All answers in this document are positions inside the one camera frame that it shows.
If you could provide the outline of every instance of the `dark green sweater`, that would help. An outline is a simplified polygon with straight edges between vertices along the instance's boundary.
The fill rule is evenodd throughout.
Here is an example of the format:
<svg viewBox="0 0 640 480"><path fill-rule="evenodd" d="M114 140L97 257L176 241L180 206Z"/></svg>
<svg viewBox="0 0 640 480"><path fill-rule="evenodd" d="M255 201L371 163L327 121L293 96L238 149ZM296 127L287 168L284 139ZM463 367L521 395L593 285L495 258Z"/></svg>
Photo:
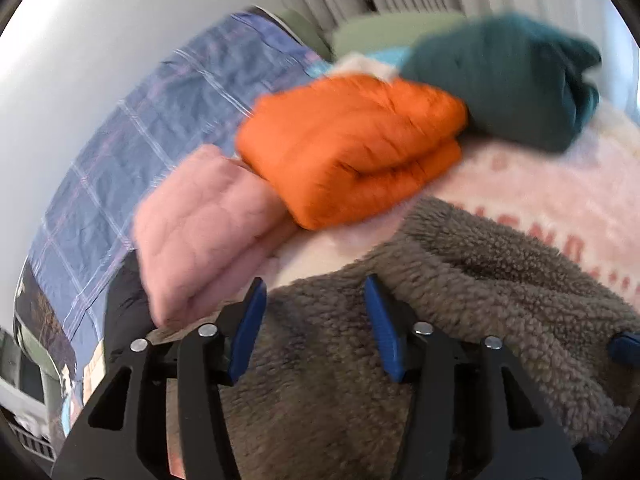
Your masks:
<svg viewBox="0 0 640 480"><path fill-rule="evenodd" d="M489 134L564 152L598 105L582 73L600 61L588 41L505 14L418 41L400 75L461 98Z"/></svg>

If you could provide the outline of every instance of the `metal screw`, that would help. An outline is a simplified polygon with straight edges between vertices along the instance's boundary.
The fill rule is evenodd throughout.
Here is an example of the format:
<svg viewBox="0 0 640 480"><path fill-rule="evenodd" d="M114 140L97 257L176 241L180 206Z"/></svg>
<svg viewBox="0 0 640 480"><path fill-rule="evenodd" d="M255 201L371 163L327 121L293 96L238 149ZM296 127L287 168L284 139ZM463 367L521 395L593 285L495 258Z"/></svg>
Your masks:
<svg viewBox="0 0 640 480"><path fill-rule="evenodd" d="M431 335L433 334L433 325L426 321L418 321L414 325L414 332L419 335Z"/></svg>
<svg viewBox="0 0 640 480"><path fill-rule="evenodd" d="M146 350L146 347L148 346L149 346L149 341L147 341L146 339L136 339L133 343L131 343L130 348L134 352L142 352Z"/></svg>
<svg viewBox="0 0 640 480"><path fill-rule="evenodd" d="M491 350L499 350L500 348L502 348L502 339L496 337L495 335L491 335L484 340L484 346Z"/></svg>
<svg viewBox="0 0 640 480"><path fill-rule="evenodd" d="M212 323L207 323L206 325L202 325L198 329L198 334L201 337L213 337L218 333L218 327Z"/></svg>

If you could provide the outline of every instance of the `patterned fabric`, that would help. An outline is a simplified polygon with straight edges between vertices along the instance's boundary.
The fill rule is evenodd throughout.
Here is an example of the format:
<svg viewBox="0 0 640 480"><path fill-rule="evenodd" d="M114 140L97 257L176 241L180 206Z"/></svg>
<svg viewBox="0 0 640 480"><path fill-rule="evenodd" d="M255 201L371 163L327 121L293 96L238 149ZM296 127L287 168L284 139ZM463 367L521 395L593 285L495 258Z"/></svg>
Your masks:
<svg viewBox="0 0 640 480"><path fill-rule="evenodd" d="M106 285L132 249L130 223L140 199L205 142L232 156L236 129L254 101L310 81L305 70L318 59L275 24L233 14L175 50L91 138L29 252L46 312L32 312L33 302L17 304L18 316L58 369L66 365L71 381L81 379L102 339ZM41 336L52 331L73 352Z"/></svg>

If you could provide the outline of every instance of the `blue gripper pad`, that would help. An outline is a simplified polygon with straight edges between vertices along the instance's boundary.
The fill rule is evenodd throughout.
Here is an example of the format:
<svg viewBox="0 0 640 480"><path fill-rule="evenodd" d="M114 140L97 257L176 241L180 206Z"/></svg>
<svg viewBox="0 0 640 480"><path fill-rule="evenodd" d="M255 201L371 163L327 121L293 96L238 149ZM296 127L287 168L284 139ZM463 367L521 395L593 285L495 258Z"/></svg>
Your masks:
<svg viewBox="0 0 640 480"><path fill-rule="evenodd" d="M375 276L367 276L364 283L364 300L369 319L373 325L373 334L378 343L378 352L382 367L399 383L404 377L404 344L402 336L396 332L388 315L388 305L378 288Z"/></svg>
<svg viewBox="0 0 640 480"><path fill-rule="evenodd" d="M622 332L607 346L610 359L620 365L640 368L640 333Z"/></svg>
<svg viewBox="0 0 640 480"><path fill-rule="evenodd" d="M244 317L231 341L231 359L227 371L233 384L246 372L249 366L255 339L258 337L262 324L262 316L267 307L267 286L263 280L254 279L243 303Z"/></svg>

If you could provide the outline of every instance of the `pink blanket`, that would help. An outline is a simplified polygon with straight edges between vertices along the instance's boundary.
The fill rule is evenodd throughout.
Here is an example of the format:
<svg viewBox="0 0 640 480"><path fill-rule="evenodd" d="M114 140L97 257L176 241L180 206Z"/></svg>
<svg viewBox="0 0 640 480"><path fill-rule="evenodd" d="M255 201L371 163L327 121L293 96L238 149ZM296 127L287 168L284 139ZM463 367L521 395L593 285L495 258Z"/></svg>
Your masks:
<svg viewBox="0 0 640 480"><path fill-rule="evenodd" d="M136 211L133 237L151 316L180 328L212 314L297 230L276 192L205 145Z"/></svg>

